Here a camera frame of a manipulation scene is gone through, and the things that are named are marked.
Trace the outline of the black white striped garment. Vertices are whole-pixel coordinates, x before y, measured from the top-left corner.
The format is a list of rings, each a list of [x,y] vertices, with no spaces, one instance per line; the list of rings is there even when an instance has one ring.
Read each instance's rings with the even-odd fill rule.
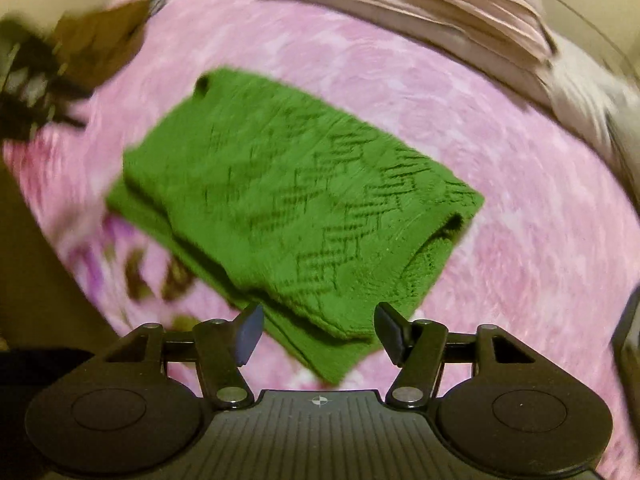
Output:
[[[1,139],[28,142],[49,122],[83,129],[68,110],[92,95],[65,75],[54,47],[17,18],[1,20]]]

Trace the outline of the pink rose bedspread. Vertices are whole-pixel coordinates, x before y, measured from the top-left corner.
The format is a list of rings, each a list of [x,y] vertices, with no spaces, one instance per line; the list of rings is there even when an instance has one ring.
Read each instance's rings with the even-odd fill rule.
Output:
[[[169,255],[109,214],[126,147],[229,65],[281,79],[448,167],[484,205],[419,308],[456,332],[503,327],[597,391],[614,418],[600,471],[639,474],[610,338],[639,279],[639,222],[597,154],[547,114],[453,58],[294,0],[167,0],[143,46],[82,103],[88,126],[7,143],[41,229],[119,333],[231,314],[203,282],[165,301]]]

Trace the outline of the white striped duvet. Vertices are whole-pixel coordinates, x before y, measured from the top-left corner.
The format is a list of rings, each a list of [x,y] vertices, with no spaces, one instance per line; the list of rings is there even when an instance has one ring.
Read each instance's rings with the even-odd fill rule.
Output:
[[[639,91],[554,32],[547,64],[521,68],[469,40],[457,29],[347,0],[304,0],[352,14],[415,40],[434,44],[548,108],[565,128],[587,142],[633,191],[639,188]]]

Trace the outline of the dark folded clothes stack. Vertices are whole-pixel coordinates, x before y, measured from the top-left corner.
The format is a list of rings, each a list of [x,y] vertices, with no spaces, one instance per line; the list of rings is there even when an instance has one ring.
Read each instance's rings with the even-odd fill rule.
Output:
[[[612,335],[611,346],[627,402],[639,404],[639,286],[631,292]]]

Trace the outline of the brown crumpled garment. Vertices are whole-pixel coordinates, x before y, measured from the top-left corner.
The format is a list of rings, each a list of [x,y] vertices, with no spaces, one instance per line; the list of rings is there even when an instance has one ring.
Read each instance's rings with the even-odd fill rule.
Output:
[[[48,38],[62,76],[85,92],[113,78],[140,52],[148,21],[167,0],[132,0],[85,14],[66,14]]]

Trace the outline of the green knitted vest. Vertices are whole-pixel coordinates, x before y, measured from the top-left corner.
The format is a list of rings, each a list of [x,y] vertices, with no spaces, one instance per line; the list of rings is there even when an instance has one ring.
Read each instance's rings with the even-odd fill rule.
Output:
[[[111,209],[336,385],[373,311],[420,306],[482,194],[404,142],[275,80],[223,67],[122,158]]]

